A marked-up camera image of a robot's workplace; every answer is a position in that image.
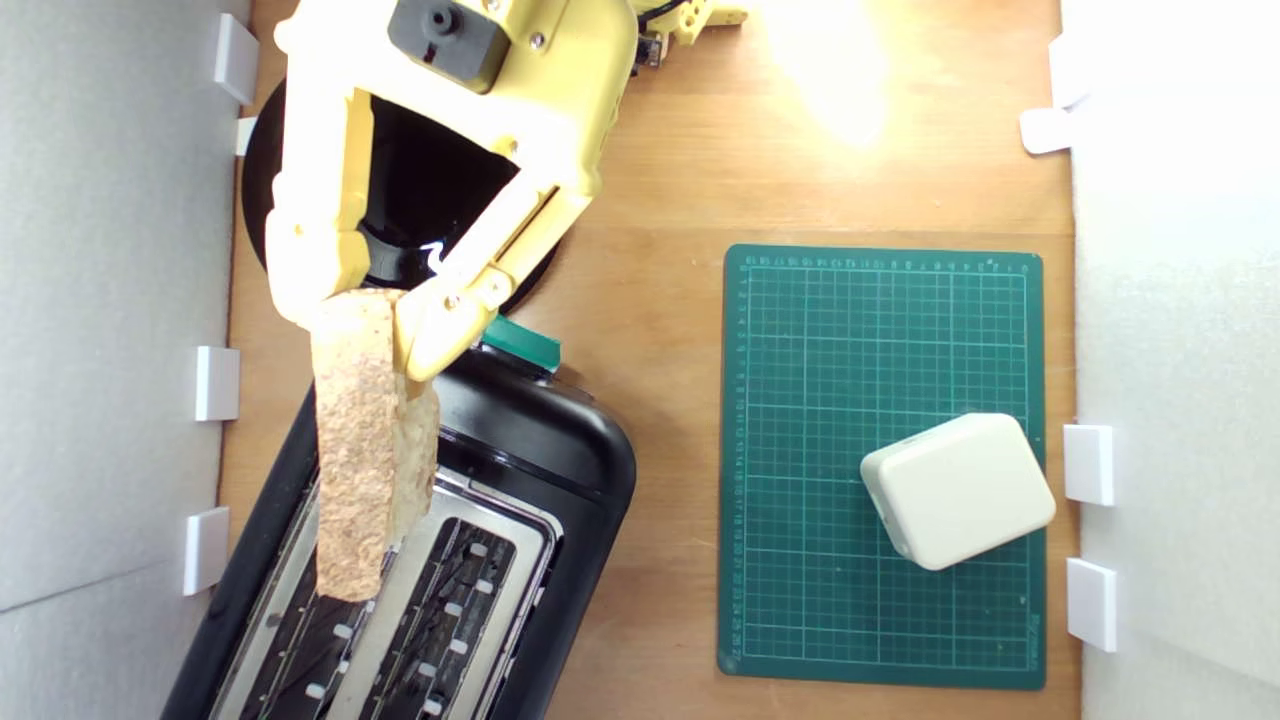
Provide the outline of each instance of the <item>white panel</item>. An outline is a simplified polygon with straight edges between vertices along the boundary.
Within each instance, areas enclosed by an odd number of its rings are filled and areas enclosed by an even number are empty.
[[[1103,652],[1116,651],[1116,573],[1066,560],[1066,632]]]
[[[0,717],[157,717],[209,607],[160,562],[0,614]]]
[[[221,445],[192,348],[227,342],[223,10],[247,3],[0,3],[0,717],[155,717],[204,609],[180,559]]]
[[[228,507],[214,507],[187,518],[182,594],[196,594],[223,577],[227,544],[230,542],[230,518]]]
[[[1078,411],[1124,429],[1123,502],[1080,511],[1082,555],[1124,579],[1085,714],[1276,717],[1280,5],[1062,10],[1107,60],[1071,114]]]
[[[1062,33],[1048,44],[1050,90],[1055,108],[1070,108],[1093,90],[1092,45]]]
[[[1066,497],[1093,505],[1115,505],[1111,428],[1062,427],[1062,474]]]
[[[239,418],[239,350],[196,348],[196,420]]]
[[[1142,633],[1084,646],[1083,720],[1276,720],[1280,688]]]
[[[257,86],[257,38],[230,13],[223,13],[218,23],[214,82],[241,105],[253,102]]]

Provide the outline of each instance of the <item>cutting mat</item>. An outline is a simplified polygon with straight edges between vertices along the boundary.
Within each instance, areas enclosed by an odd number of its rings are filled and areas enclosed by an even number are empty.
[[[724,268],[721,669],[1043,687],[1043,530],[923,570],[858,471],[970,411],[1018,418],[1043,465],[1039,258],[739,245]]]

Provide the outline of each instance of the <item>slice of bread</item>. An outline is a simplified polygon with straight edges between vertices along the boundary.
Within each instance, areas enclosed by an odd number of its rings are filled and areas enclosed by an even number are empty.
[[[311,325],[320,445],[316,592],[364,601],[381,587],[388,547],[426,512],[439,404],[394,369],[396,301],[355,290],[321,304]]]

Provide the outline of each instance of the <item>wooden surface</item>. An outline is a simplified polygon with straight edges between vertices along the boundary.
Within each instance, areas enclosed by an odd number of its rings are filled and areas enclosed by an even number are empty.
[[[259,101],[283,73],[257,0]],[[1076,719],[1065,626],[1057,428],[1074,414],[1066,158],[1028,158],[1018,114],[1048,102],[1055,0],[762,0],[741,29],[677,47],[631,83],[604,196],[516,314],[564,341],[626,428],[640,477],[550,710],[554,719]],[[1019,250],[1044,258],[1050,480],[1048,685],[948,691],[727,678],[714,662],[719,331],[733,242]],[[310,382],[242,229],[230,343],[243,352],[221,502],[238,534]]]

